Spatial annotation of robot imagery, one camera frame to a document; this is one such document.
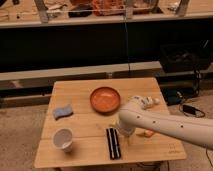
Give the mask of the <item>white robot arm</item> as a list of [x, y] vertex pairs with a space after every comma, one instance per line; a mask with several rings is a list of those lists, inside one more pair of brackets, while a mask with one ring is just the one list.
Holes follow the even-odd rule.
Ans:
[[144, 128], [213, 150], [213, 120], [158, 114], [147, 110], [149, 105], [153, 103], [139, 98], [123, 105], [116, 124], [119, 132], [130, 136], [136, 128]]

